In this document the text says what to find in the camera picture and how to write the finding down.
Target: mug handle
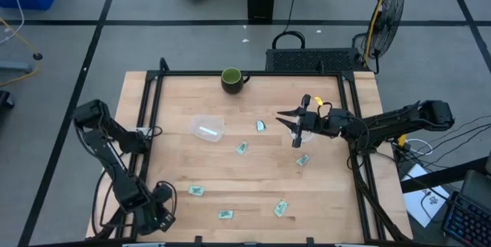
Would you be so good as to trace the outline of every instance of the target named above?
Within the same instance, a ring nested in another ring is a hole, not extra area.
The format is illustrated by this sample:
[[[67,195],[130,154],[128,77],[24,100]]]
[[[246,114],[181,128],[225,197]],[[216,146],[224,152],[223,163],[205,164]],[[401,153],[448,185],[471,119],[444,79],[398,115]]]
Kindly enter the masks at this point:
[[[246,79],[244,79],[244,84],[245,84],[245,83],[247,83],[247,81],[249,81],[249,79],[251,79],[251,76],[250,76],[250,75],[248,75],[247,73],[244,73],[242,76],[243,76],[243,77],[244,77],[244,76],[247,76],[247,78],[246,78]]]

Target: fan grille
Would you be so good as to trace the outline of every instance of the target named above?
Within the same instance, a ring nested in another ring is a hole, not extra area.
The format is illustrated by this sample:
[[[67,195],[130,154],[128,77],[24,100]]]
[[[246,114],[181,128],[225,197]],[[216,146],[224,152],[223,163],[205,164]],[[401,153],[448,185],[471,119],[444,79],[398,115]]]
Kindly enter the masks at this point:
[[[375,59],[385,54],[394,40],[404,10],[404,0],[383,0],[380,12],[374,25],[371,39],[370,58]]]

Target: green mug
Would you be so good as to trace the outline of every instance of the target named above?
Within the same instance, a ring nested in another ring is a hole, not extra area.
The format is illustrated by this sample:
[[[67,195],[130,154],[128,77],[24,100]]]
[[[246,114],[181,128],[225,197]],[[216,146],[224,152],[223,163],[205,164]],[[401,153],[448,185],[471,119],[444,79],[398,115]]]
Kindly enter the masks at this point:
[[[242,76],[242,72],[238,68],[227,68],[222,72],[222,88],[228,94],[239,93],[244,84],[249,81],[250,76],[246,79]]]

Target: electric fan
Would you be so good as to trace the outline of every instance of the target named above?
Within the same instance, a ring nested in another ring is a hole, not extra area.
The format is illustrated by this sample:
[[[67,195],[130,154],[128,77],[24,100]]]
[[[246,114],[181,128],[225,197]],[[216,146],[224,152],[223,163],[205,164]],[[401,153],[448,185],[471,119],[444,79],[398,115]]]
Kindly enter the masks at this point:
[[[358,60],[365,65],[368,58],[375,59],[377,65],[375,74],[378,74],[379,71],[378,58],[389,49],[396,35],[404,9],[404,0],[382,0],[380,8],[378,10],[377,8],[378,3],[370,20],[373,28],[371,29],[370,26],[366,33],[355,35],[351,45],[354,48],[356,40],[363,38],[361,49],[364,50],[364,54],[359,54]]]

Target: clear plastic bowl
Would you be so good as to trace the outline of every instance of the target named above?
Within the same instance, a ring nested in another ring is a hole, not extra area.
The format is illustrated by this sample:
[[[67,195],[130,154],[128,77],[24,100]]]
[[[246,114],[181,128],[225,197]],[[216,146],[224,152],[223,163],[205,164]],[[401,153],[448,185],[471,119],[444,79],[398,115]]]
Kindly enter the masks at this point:
[[[191,120],[191,133],[210,142],[217,142],[222,138],[225,130],[225,121],[219,117],[196,115]]]

